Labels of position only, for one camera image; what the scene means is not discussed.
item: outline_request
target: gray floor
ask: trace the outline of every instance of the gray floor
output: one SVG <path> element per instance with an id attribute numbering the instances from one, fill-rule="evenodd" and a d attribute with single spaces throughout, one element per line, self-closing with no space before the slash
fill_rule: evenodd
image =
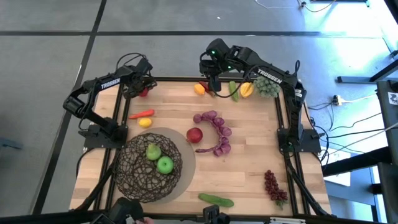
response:
<path id="1" fill-rule="evenodd" d="M 0 30 L 87 30 L 93 27 L 100 0 L 36 1 L 0 0 Z M 319 13 L 300 11 L 296 1 L 108 1 L 100 31 L 138 30 L 263 30 L 319 31 L 334 37 L 224 36 L 229 45 L 245 45 L 266 61 L 293 70 L 301 61 L 299 77 L 308 90 L 308 105 L 330 101 L 333 95 L 346 100 L 370 95 L 374 85 L 341 85 L 337 76 L 371 76 L 392 62 L 382 39 L 375 12 L 364 3 L 338 3 Z M 326 3 L 313 4 L 321 8 Z M 154 76 L 197 76 L 198 56 L 212 36 L 107 36 L 97 37 L 84 80 L 112 72 L 117 59 L 128 52 L 141 52 L 154 65 Z M 87 36 L 0 37 L 0 136 L 24 144 L 23 150 L 0 149 L 0 217 L 28 214 L 44 164 L 63 113 L 62 103 L 71 90 L 87 45 Z M 379 112 L 376 98 L 335 108 L 335 125 Z M 327 110 L 313 112 L 318 125 L 329 127 Z M 381 117 L 340 129 L 330 135 L 382 127 Z M 75 184 L 76 161 L 83 138 L 72 118 L 60 160 L 50 186 L 44 212 L 68 209 Z M 336 140 L 348 144 L 355 138 Z M 369 151 L 386 144 L 385 136 L 352 147 Z M 339 217 L 344 202 L 331 199 Z"/>

